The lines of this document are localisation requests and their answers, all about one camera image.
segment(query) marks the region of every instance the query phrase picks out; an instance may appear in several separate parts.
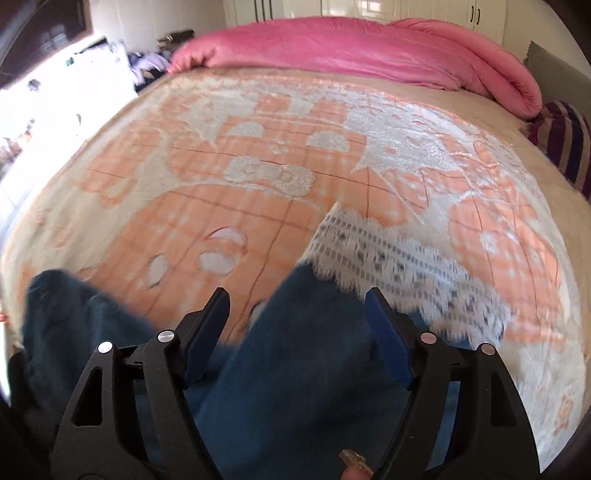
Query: gray pillow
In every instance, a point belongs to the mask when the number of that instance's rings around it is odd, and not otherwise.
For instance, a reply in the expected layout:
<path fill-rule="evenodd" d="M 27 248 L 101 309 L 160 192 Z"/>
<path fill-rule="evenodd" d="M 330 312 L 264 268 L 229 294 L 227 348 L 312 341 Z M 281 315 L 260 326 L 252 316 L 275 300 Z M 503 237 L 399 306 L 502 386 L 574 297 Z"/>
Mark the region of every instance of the gray pillow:
<path fill-rule="evenodd" d="M 590 78 L 534 42 L 524 63 L 540 85 L 544 104 L 567 102 L 591 118 Z"/>

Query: wardrobe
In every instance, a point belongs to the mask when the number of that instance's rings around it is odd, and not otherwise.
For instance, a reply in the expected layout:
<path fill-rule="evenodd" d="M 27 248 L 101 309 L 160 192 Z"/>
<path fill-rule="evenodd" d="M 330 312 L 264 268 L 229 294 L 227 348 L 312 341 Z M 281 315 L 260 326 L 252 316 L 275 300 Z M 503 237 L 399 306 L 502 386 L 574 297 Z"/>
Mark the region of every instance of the wardrobe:
<path fill-rule="evenodd" d="M 356 17 L 388 23 L 445 20 L 503 43 L 507 0 L 224 0 L 228 26 L 277 18 Z"/>

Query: pillow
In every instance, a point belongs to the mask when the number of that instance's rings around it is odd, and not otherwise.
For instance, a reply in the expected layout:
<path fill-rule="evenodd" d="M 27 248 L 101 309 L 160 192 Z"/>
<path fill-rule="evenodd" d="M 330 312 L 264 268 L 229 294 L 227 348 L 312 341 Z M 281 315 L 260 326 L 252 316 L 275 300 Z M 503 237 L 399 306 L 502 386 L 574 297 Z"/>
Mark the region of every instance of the pillow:
<path fill-rule="evenodd" d="M 540 85 L 544 103 L 562 100 L 591 118 L 590 78 L 533 42 L 524 63 Z"/>
<path fill-rule="evenodd" d="M 572 105 L 551 102 L 528 124 L 528 138 L 584 197 L 591 195 L 591 122 Z"/>

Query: bed sheet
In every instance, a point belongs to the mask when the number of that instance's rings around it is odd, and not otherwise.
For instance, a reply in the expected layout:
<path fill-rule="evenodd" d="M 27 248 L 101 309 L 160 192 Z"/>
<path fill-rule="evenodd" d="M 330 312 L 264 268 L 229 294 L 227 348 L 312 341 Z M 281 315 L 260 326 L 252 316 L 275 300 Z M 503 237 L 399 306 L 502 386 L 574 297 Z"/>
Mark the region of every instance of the bed sheet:
<path fill-rule="evenodd" d="M 65 268 L 157 328 L 224 286 L 223 338 L 238 342 L 339 202 L 494 297 L 500 323 L 483 338 L 511 371 L 545 467 L 588 406 L 591 212 L 522 126 L 465 91 L 262 69 L 169 77 L 24 216 L 1 265 L 11 326 L 30 279 Z"/>

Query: metal screw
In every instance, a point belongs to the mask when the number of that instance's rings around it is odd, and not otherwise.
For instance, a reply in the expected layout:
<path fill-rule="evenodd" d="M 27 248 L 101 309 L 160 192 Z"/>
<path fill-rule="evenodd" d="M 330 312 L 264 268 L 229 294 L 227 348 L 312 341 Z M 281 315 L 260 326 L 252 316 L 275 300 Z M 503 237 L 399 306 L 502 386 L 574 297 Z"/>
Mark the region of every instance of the metal screw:
<path fill-rule="evenodd" d="M 165 330 L 158 334 L 158 341 L 162 343 L 168 343 L 174 338 L 174 332 L 172 330 Z"/>
<path fill-rule="evenodd" d="M 425 332 L 421 334 L 421 341 L 427 345 L 432 345 L 437 342 L 437 336 L 431 332 Z"/>
<path fill-rule="evenodd" d="M 111 342 L 102 342 L 98 347 L 97 350 L 99 353 L 108 353 L 113 348 L 113 344 Z"/>
<path fill-rule="evenodd" d="M 494 355 L 496 353 L 496 348 L 493 347 L 490 343 L 483 343 L 480 346 L 480 349 L 482 350 L 482 353 L 484 353 L 485 355 Z"/>

